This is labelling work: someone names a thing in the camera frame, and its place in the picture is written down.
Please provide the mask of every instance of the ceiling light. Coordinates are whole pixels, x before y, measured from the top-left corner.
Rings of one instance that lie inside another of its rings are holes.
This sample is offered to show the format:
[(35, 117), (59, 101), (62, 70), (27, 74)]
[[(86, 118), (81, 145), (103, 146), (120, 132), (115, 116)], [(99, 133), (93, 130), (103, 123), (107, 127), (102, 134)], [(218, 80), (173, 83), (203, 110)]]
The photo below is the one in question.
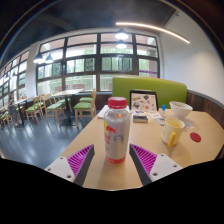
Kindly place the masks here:
[(123, 40), (119, 40), (117, 42), (116, 48), (126, 48), (127, 45), (125, 44), (125, 42)]
[(160, 28), (160, 27), (157, 27), (157, 26), (141, 24), (141, 23), (126, 23), (126, 22), (117, 22), (116, 25), (118, 25), (118, 26), (122, 26), (122, 25), (124, 25), (124, 26), (139, 26), (139, 27), (146, 27), (146, 28), (149, 28), (149, 29), (159, 30), (159, 31), (162, 31), (164, 33), (168, 33), (172, 36), (175, 36), (175, 37), (183, 40), (184, 42), (186, 42), (188, 44), (190, 43), (190, 41), (188, 39), (186, 39), (185, 37), (173, 32), (173, 31), (163, 29), (163, 28)]
[(126, 40), (128, 39), (128, 34), (123, 30), (123, 29), (120, 29), (115, 37), (118, 39), (118, 40)]
[(49, 55), (47, 56), (47, 59), (46, 59), (45, 63), (50, 64), (50, 63), (52, 63), (52, 62), (54, 62), (54, 60), (53, 60), (51, 54), (49, 54)]
[(34, 63), (42, 63), (44, 62), (42, 54), (39, 52), (33, 60)]

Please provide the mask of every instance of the floor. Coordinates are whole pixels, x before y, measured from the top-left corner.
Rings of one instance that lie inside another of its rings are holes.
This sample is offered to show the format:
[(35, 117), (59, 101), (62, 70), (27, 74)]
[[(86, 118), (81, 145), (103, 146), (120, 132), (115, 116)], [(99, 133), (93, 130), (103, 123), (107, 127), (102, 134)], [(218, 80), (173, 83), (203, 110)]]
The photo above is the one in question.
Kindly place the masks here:
[(56, 118), (38, 117), (39, 124), (33, 119), (30, 125), (14, 128), (12, 123), (0, 130), (0, 155), (4, 159), (34, 165), (45, 169), (66, 149), (75, 137), (91, 121), (91, 117), (79, 120), (76, 126), (59, 126)]

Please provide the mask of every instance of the table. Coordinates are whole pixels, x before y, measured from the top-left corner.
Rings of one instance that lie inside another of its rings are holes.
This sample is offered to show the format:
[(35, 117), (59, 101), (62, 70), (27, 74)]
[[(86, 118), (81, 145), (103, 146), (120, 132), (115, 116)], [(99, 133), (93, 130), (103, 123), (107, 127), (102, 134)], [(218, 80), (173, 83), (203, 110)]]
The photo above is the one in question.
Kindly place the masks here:
[(84, 89), (70, 89), (70, 90), (65, 90), (65, 91), (62, 91), (62, 92), (52, 95), (52, 97), (56, 97), (56, 96), (64, 96), (65, 97), (65, 105), (66, 105), (66, 111), (67, 111), (68, 118), (61, 122), (61, 126), (75, 126), (76, 125), (75, 123), (72, 123), (72, 121), (71, 121), (71, 117), (70, 117), (70, 113), (69, 113), (69, 106), (68, 106), (68, 95), (75, 95), (83, 90)]
[[(166, 109), (165, 117), (174, 117), (171, 109)], [(151, 118), (148, 123), (133, 123), (131, 119), (129, 144), (138, 145), (156, 155), (165, 153), (183, 168), (214, 160), (224, 144), (223, 128), (206, 112), (192, 111), (185, 120), (194, 128), (183, 131), (177, 145), (169, 148), (161, 140), (163, 126), (160, 126), (156, 119)], [(103, 119), (96, 116), (60, 156), (70, 156), (94, 144), (95, 155), (83, 183), (84, 188), (120, 190), (142, 187), (129, 154), (129, 146), (123, 163), (111, 164), (105, 159), (103, 122)], [(202, 138), (201, 142), (191, 140), (191, 132), (197, 132)]]
[(24, 120), (23, 120), (23, 118), (22, 118), (22, 113), (21, 113), (21, 110), (20, 110), (20, 104), (23, 103), (23, 102), (26, 102), (26, 108), (28, 108), (27, 100), (29, 100), (29, 99), (31, 99), (31, 98), (33, 98), (33, 97), (28, 97), (28, 98), (26, 98), (26, 99), (17, 100), (17, 101), (14, 102), (14, 104), (13, 104), (13, 105), (18, 105), (18, 108), (19, 108), (19, 115), (20, 115), (20, 117), (21, 117), (21, 121), (22, 121), (22, 124), (21, 124), (21, 125), (22, 125), (23, 127), (25, 127), (25, 124), (24, 124)]

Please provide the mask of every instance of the booth backrest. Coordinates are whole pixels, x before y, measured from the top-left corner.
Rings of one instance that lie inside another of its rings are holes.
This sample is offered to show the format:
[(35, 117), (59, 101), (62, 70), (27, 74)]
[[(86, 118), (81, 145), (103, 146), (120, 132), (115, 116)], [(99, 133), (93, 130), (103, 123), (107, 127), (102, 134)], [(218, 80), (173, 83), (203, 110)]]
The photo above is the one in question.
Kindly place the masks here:
[(134, 89), (156, 92), (159, 108), (165, 104), (170, 109), (170, 101), (186, 103), (187, 86), (183, 83), (166, 79), (141, 76), (114, 76), (112, 96), (125, 97), (129, 105), (129, 91)]

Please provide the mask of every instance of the yellow cup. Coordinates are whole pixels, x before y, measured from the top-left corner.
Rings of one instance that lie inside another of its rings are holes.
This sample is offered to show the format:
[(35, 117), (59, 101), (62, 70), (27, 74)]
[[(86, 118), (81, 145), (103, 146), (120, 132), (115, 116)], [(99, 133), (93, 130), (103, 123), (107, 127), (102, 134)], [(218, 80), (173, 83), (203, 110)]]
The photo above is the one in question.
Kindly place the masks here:
[(172, 146), (178, 143), (180, 136), (183, 132), (185, 124), (177, 118), (167, 118), (162, 133), (162, 140)]

